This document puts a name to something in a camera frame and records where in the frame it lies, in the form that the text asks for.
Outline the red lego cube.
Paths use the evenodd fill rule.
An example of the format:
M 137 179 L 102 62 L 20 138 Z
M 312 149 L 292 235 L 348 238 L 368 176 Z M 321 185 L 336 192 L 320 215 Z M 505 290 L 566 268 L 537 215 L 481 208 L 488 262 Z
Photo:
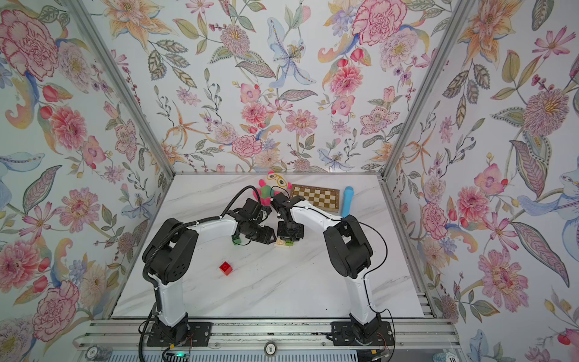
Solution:
M 224 275 L 230 275 L 233 272 L 233 268 L 228 262 L 223 262 L 220 265 L 220 270 Z

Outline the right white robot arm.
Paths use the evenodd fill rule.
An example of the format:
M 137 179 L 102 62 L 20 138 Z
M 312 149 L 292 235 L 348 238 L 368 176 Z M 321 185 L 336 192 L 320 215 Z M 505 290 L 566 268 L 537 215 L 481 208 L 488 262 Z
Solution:
M 372 307 L 363 274 L 371 267 L 373 250 L 358 220 L 333 216 L 302 196 L 288 198 L 279 193 L 271 199 L 271 206 L 279 218 L 277 236 L 281 240 L 299 241 L 304 238 L 305 228 L 321 233 L 331 265 L 345 278 L 352 322 L 363 328 L 378 326 L 381 316 Z

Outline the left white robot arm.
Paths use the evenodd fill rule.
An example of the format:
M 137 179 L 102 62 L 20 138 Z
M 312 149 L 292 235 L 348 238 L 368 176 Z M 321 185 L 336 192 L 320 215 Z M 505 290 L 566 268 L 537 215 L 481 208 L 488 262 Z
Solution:
M 263 226 L 271 208 L 251 198 L 241 208 L 194 222 L 166 220 L 143 253 L 143 278 L 155 292 L 154 313 L 158 322 L 173 328 L 187 321 L 182 296 L 182 278 L 191 265 L 199 241 L 214 241 L 244 236 L 248 241 L 271 244 L 276 241 L 274 229 Z

